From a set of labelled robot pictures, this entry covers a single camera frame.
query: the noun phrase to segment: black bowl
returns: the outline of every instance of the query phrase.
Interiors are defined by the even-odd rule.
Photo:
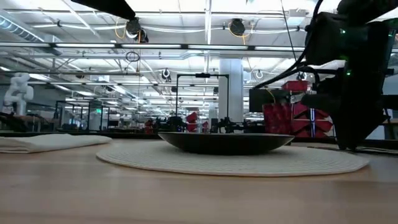
[[[186,152],[211,155],[262,154],[293,140],[282,134],[159,133],[159,136]]]

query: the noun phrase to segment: round placemat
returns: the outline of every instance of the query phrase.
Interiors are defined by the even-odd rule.
[[[356,171],[369,162],[345,152],[294,146],[256,156],[200,155],[183,152],[165,141],[140,142],[130,148],[115,145],[97,156],[113,164],[147,170],[258,177],[340,174]]]

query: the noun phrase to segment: white pillar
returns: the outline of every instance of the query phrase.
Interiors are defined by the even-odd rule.
[[[243,66],[241,59],[220,59],[220,75],[229,75],[229,118],[234,122],[243,121]],[[218,118],[227,116],[227,78],[218,81]]]

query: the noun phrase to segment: wooden table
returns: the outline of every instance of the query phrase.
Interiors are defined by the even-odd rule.
[[[398,223],[396,157],[365,155],[370,166],[350,174],[244,178],[116,166],[95,157],[106,147],[0,154],[0,223]]]

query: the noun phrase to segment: folded white towel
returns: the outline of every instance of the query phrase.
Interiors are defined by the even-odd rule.
[[[104,136],[72,136],[70,134],[44,134],[27,138],[0,137],[0,152],[33,153],[74,147],[104,144],[112,141]]]

